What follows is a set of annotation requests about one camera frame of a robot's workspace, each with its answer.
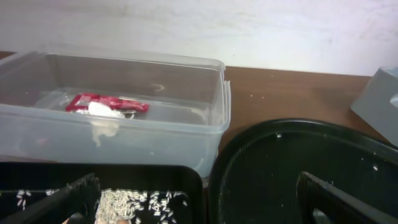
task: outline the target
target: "gray box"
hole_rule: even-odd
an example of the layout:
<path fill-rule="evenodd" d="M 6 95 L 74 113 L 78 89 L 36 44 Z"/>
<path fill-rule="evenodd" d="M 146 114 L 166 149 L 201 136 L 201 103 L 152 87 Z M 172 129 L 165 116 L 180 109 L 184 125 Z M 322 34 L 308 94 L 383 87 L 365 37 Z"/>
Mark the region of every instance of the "gray box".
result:
<path fill-rule="evenodd" d="M 351 109 L 398 146 L 398 68 L 380 68 Z"/>

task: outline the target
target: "black lid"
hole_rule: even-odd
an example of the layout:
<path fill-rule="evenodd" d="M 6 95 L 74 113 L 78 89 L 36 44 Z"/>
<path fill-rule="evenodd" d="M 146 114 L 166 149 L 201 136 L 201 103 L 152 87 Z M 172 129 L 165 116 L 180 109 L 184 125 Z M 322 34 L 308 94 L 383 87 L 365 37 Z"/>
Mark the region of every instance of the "black lid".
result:
<path fill-rule="evenodd" d="M 330 123 L 278 119 L 239 134 L 218 156 L 210 223 L 301 223 L 296 186 L 303 171 L 328 182 L 328 194 L 340 189 L 398 218 L 396 147 Z"/>

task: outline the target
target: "candy wrapper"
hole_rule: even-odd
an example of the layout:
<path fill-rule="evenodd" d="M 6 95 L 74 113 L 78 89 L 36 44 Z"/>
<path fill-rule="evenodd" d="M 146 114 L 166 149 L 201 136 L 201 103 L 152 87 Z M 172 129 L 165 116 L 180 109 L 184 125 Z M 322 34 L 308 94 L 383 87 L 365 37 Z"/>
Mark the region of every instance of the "candy wrapper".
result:
<path fill-rule="evenodd" d="M 110 107 L 112 110 L 138 111 L 146 113 L 149 105 L 134 100 L 124 100 L 114 96 L 104 96 L 94 93 L 78 94 L 65 108 L 67 112 L 86 111 L 90 102 L 97 102 Z"/>

